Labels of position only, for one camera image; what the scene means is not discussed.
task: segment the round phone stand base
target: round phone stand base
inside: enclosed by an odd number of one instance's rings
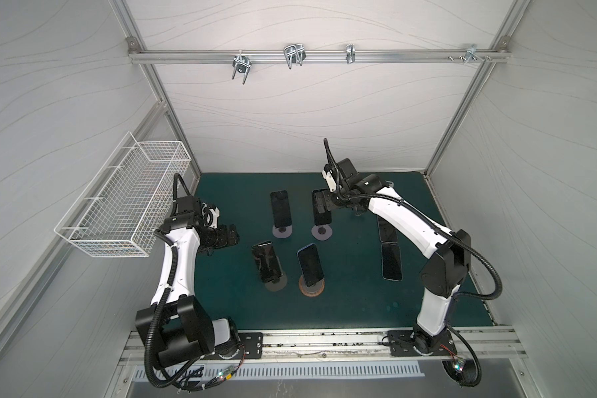
[[[283,274],[281,275],[281,277],[278,279],[278,281],[272,281],[272,282],[268,282],[265,283],[265,288],[271,292],[278,292],[281,289],[283,289],[285,287],[285,285],[288,284],[288,277],[287,275]]]
[[[305,296],[309,298],[315,298],[320,293],[323,293],[323,290],[325,289],[325,279],[321,279],[320,281],[316,282],[314,286],[307,286],[305,284],[305,279],[303,278],[303,275],[301,275],[298,279],[298,288],[300,289],[300,292],[303,293]]]
[[[326,241],[332,237],[332,227],[325,224],[324,226],[312,227],[312,235],[319,241]]]
[[[272,226],[272,235],[274,235],[274,237],[278,237],[279,239],[289,237],[292,235],[292,226],[281,228]]]

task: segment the metal vent grille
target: metal vent grille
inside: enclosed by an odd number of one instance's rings
[[[204,368],[202,378],[211,379],[227,364],[193,366],[188,373]],[[180,366],[168,368],[174,374]],[[278,379],[384,379],[401,377],[423,377],[417,361],[354,361],[354,362],[287,362],[276,364],[243,364],[234,375],[234,380],[278,380]],[[135,370],[134,381],[147,381],[142,367]]]

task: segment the metal clamp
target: metal clamp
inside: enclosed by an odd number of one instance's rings
[[[476,55],[476,45],[471,44],[471,47],[467,49],[467,52],[462,57],[460,57],[460,59],[462,59],[462,62],[464,64],[468,64],[471,61],[480,60],[480,58]]]
[[[347,54],[347,63],[353,64],[354,61],[356,60],[356,46],[353,44],[347,44],[346,54]]]
[[[126,37],[126,44],[128,44],[129,54],[138,54],[141,51],[139,40],[137,40],[135,37]]]
[[[285,61],[288,63],[288,68],[292,69],[292,62],[303,66],[305,47],[302,44],[290,44],[283,49],[283,55],[285,56]]]
[[[241,54],[236,55],[234,57],[234,59],[232,60],[232,66],[234,67],[234,71],[232,71],[232,80],[234,80],[234,76],[237,75],[237,72],[245,73],[245,75],[243,75],[243,83],[242,83],[242,84],[245,84],[246,79],[247,79],[247,74],[250,73],[250,68],[252,68],[252,62],[250,62],[250,59],[248,59],[247,57],[244,57]]]

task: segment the red wire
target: red wire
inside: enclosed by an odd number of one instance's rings
[[[446,348],[444,346],[444,344],[441,344],[440,347],[444,348],[445,350],[447,350],[449,352],[449,354],[451,354],[451,358],[453,358],[453,356],[455,355],[456,357],[458,356],[458,354],[454,354],[453,351],[451,351],[449,348]]]

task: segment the black mounting plate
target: black mounting plate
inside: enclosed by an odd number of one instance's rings
[[[239,333],[239,339],[246,346],[246,359],[261,359],[263,333]]]
[[[388,330],[387,339],[389,340],[389,354],[392,357],[420,357],[421,355],[414,350],[414,344],[412,343],[401,343],[399,340],[408,341],[411,335],[411,329],[409,330]],[[456,346],[453,344],[451,333],[449,331],[440,339],[440,344],[446,346],[455,353]],[[444,357],[449,355],[448,352],[442,347],[431,353],[431,357]]]
[[[263,348],[263,333],[239,333],[241,344],[246,346],[246,359],[261,359],[261,351]],[[233,361],[235,358],[227,359],[226,361]],[[224,359],[217,354],[206,355],[204,359]]]

